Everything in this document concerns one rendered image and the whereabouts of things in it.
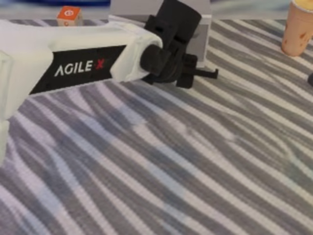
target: robotic arm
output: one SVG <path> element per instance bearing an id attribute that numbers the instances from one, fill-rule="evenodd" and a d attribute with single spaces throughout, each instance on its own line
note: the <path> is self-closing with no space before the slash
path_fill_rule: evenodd
<path id="1" fill-rule="evenodd" d="M 192 87 L 197 58 L 186 54 L 201 15 L 178 0 L 165 0 L 144 28 L 104 26 L 36 27 L 0 21 L 0 164 L 7 121 L 32 94 L 112 79 Z"/>

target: cup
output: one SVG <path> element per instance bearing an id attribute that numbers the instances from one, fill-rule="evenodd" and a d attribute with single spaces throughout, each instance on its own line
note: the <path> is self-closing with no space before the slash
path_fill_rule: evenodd
<path id="1" fill-rule="evenodd" d="M 286 22 L 282 51 L 289 56 L 299 56 L 313 35 L 313 11 L 306 10 L 292 0 Z"/>

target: white box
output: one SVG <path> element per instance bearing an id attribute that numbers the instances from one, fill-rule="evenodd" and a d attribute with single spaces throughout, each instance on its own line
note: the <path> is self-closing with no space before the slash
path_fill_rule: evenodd
<path id="1" fill-rule="evenodd" d="M 204 67 L 207 44 L 212 21 L 210 0 L 180 0 L 202 15 L 200 25 L 190 41 L 187 53 L 198 57 L 198 67 Z M 156 15 L 163 0 L 112 0 L 110 15 L 146 22 L 150 15 Z"/>

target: zebra print fabric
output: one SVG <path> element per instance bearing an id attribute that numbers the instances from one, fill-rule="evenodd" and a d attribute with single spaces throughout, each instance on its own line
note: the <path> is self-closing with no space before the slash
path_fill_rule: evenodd
<path id="1" fill-rule="evenodd" d="M 220 77 L 191 90 L 28 98 L 10 119 L 0 234 L 313 235 L 313 46 L 283 55 L 284 24 L 214 21 Z"/>

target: orange box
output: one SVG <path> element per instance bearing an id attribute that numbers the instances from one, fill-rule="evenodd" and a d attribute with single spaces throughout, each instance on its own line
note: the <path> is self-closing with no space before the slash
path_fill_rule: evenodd
<path id="1" fill-rule="evenodd" d="M 64 6 L 57 16 L 59 26 L 83 25 L 82 11 L 80 7 Z"/>

